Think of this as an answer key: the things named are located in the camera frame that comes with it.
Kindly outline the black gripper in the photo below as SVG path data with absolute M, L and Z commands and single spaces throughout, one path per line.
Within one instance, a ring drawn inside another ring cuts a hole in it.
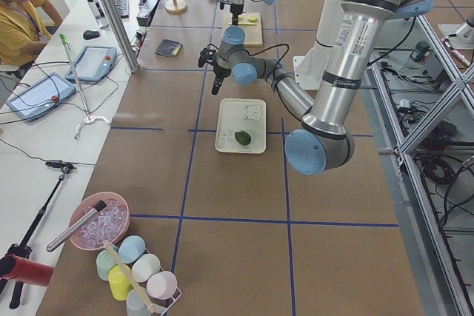
M 224 79 L 231 76 L 231 68 L 228 63 L 221 58 L 218 53 L 213 55 L 212 59 L 213 72 L 215 74 L 215 79 L 213 81 L 213 86 L 211 89 L 212 95 L 217 95 L 219 88 L 222 86 Z
M 232 25 L 237 25 L 237 16 L 243 13 L 244 0 L 230 0 L 230 12 L 232 15 Z

